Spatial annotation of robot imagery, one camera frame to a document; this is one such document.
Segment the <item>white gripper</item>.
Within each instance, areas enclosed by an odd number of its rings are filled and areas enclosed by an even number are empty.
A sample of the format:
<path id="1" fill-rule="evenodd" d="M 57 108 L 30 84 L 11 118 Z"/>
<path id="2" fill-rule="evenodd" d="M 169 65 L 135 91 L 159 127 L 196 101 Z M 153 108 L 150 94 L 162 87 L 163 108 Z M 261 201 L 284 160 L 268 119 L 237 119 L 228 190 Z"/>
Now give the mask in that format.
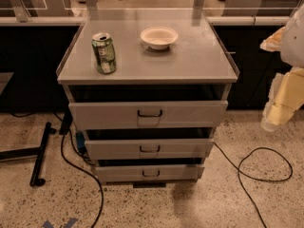
<path id="1" fill-rule="evenodd" d="M 284 27 L 263 40 L 260 48 L 275 52 L 281 50 Z M 293 67 L 286 74 L 277 73 L 269 91 L 261 120 L 261 127 L 269 132 L 278 130 L 286 124 L 304 105 L 304 68 Z"/>

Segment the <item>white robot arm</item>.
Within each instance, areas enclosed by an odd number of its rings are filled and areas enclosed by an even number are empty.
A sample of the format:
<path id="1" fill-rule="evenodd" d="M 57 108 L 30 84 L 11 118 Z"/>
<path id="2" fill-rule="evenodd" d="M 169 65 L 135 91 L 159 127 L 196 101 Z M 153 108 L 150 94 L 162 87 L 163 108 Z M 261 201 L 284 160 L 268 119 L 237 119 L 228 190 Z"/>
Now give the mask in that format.
<path id="1" fill-rule="evenodd" d="M 292 67 L 285 74 L 275 75 L 262 113 L 261 127 L 273 132 L 304 105 L 304 5 L 260 47 L 266 51 L 279 51 L 281 60 Z"/>

